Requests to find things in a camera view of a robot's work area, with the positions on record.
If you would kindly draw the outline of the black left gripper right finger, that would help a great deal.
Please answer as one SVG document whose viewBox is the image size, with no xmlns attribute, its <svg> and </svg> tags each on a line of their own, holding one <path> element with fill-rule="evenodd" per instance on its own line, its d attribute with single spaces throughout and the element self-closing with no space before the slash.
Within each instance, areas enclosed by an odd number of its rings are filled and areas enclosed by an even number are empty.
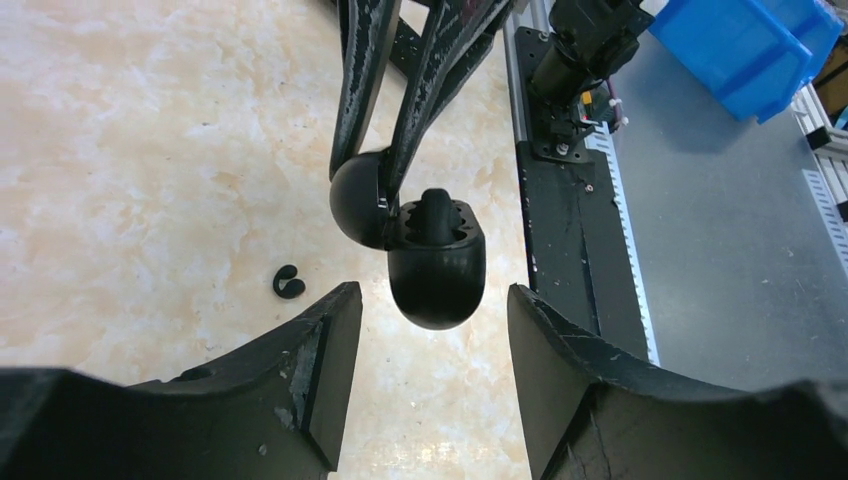
<svg viewBox="0 0 848 480">
<path fill-rule="evenodd" d="M 512 285 L 508 330 L 536 479 L 843 479 L 847 385 L 745 392 L 641 360 Z"/>
</svg>

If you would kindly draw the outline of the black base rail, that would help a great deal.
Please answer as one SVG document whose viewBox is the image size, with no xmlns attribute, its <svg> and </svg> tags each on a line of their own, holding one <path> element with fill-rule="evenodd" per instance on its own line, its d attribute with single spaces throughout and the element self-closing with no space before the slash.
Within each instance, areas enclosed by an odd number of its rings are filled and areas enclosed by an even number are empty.
<svg viewBox="0 0 848 480">
<path fill-rule="evenodd" d="M 564 112 L 529 91 L 550 36 L 518 27 L 507 44 L 530 287 L 572 323 L 657 363 L 608 128 L 594 125 L 573 147 L 557 142 Z"/>
</svg>

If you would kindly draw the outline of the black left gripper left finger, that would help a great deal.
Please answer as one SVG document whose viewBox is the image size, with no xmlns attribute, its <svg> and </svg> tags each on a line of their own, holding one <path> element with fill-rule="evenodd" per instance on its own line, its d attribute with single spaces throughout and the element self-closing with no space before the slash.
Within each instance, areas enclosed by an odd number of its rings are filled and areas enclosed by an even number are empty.
<svg viewBox="0 0 848 480">
<path fill-rule="evenodd" d="M 339 467 L 363 313 L 355 282 L 167 381 L 1 372 L 5 479 L 324 479 Z"/>
</svg>

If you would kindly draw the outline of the blue plastic bin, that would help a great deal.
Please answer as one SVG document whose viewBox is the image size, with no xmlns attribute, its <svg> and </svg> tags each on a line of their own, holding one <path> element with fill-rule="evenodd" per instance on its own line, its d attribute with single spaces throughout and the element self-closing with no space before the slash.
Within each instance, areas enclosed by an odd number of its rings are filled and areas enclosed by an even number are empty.
<svg viewBox="0 0 848 480">
<path fill-rule="evenodd" d="M 844 27 L 825 1 L 678 0 L 650 32 L 734 118 L 763 124 L 820 73 Z"/>
</svg>

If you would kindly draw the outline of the black earbud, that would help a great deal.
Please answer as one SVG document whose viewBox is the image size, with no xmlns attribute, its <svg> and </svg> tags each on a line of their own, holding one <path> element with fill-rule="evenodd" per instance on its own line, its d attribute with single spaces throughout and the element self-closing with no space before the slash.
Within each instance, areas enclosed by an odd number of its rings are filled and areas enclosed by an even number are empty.
<svg viewBox="0 0 848 480">
<path fill-rule="evenodd" d="M 406 239 L 425 246 L 446 246 L 466 238 L 460 230 L 462 225 L 463 219 L 449 193 L 428 189 L 410 211 Z"/>
<path fill-rule="evenodd" d="M 298 269 L 293 264 L 280 267 L 272 280 L 272 289 L 281 299 L 292 300 L 306 291 L 306 284 L 298 278 Z"/>
</svg>

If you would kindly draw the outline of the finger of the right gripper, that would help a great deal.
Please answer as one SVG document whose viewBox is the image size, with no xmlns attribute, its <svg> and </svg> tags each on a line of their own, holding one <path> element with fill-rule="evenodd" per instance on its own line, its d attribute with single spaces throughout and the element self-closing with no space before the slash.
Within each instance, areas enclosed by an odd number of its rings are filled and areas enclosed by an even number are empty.
<svg viewBox="0 0 848 480">
<path fill-rule="evenodd" d="M 382 166 L 389 199 L 398 197 L 427 129 L 490 52 L 513 8 L 512 1 L 435 1 L 430 7 Z"/>
<path fill-rule="evenodd" d="M 339 1 L 336 7 L 343 80 L 330 154 L 331 178 L 361 149 L 393 46 L 400 3 Z"/>
</svg>

